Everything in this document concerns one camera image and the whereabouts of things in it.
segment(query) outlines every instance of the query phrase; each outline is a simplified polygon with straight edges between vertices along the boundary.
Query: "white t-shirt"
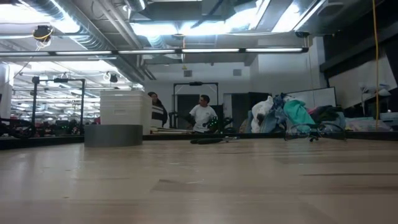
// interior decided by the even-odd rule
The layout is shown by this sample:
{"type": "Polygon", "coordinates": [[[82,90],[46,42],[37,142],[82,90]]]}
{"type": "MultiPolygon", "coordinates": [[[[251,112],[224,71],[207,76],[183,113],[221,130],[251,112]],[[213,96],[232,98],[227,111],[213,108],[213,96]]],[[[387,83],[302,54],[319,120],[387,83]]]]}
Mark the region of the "white t-shirt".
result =
{"type": "Polygon", "coordinates": [[[203,124],[209,122],[211,118],[217,117],[216,112],[211,106],[202,107],[200,105],[196,105],[189,113],[196,121],[193,130],[201,133],[208,131],[207,126],[203,127],[203,124]]]}

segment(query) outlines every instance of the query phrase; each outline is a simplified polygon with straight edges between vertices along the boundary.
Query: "ceiling vent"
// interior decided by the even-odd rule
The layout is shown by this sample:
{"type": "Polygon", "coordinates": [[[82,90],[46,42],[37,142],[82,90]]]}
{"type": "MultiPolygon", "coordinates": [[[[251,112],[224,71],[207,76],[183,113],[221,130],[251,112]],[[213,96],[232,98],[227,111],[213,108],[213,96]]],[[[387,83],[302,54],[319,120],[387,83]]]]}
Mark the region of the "ceiling vent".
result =
{"type": "Polygon", "coordinates": [[[241,69],[234,69],[233,75],[234,76],[242,76],[242,70],[241,69]]]}
{"type": "Polygon", "coordinates": [[[192,77],[192,70],[184,70],[184,78],[192,77]]]}
{"type": "Polygon", "coordinates": [[[342,2],[326,2],[318,11],[318,16],[334,16],[344,7],[342,2]]]}

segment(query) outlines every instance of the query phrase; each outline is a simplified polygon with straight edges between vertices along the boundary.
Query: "yellow cable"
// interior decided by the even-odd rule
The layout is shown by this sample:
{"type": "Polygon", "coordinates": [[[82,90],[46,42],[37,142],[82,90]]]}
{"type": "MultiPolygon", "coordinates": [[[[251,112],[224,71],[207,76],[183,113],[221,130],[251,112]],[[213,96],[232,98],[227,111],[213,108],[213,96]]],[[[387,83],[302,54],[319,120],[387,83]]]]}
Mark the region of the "yellow cable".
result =
{"type": "Polygon", "coordinates": [[[374,27],[374,41],[376,42],[376,130],[379,126],[379,39],[377,37],[376,24],[376,0],[372,0],[373,4],[373,27],[374,27]]]}

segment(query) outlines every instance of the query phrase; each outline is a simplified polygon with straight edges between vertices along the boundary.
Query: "stacked plastic bins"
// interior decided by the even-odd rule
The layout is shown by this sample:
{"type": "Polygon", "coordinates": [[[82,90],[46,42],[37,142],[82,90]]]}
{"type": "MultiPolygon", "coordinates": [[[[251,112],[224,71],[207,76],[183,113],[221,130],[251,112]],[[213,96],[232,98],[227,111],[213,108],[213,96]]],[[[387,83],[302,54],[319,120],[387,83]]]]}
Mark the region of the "stacked plastic bins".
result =
{"type": "Polygon", "coordinates": [[[140,124],[150,134],[152,100],[143,91],[101,91],[101,124],[140,124]]]}

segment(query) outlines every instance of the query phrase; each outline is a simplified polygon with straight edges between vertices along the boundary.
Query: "pile of clothes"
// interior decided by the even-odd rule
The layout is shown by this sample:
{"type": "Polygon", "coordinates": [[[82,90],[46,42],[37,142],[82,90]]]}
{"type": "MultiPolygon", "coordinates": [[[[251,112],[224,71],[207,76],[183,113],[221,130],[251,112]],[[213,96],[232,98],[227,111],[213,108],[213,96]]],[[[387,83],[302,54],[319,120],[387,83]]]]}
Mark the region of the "pile of clothes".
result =
{"type": "Polygon", "coordinates": [[[334,123],[343,129],[345,118],[341,108],[320,106],[314,109],[305,108],[305,103],[281,93],[275,98],[268,96],[253,106],[248,113],[246,126],[241,126],[241,133],[275,133],[286,131],[287,123],[320,124],[334,123]]]}

